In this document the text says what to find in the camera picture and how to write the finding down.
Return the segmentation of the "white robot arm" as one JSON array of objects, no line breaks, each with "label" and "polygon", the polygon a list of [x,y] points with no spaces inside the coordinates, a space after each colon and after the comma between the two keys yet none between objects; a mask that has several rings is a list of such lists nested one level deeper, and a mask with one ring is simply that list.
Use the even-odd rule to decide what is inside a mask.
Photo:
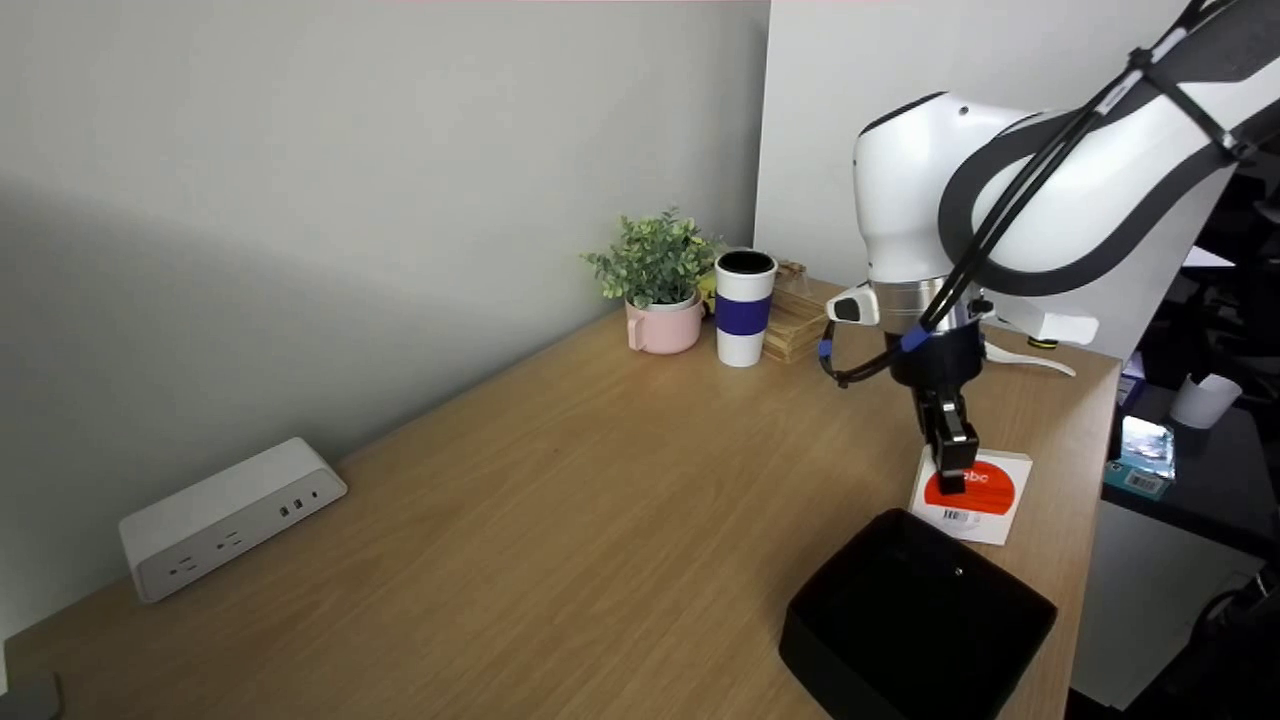
[{"label": "white robot arm", "polygon": [[965,484],[983,320],[1129,357],[1229,172],[1280,120],[1280,0],[1188,0],[1062,114],[930,92],[856,135],[869,279],[833,302],[883,331],[933,469]]}]

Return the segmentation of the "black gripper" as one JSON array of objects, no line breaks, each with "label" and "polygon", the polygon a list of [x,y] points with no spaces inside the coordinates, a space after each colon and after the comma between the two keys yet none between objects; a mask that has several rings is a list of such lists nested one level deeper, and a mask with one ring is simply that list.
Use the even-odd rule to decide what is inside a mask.
[{"label": "black gripper", "polygon": [[965,406],[965,382],[983,369],[983,334],[977,325],[942,334],[893,334],[893,374],[913,393],[918,420],[936,447],[936,481],[958,497],[977,465],[977,429]]}]

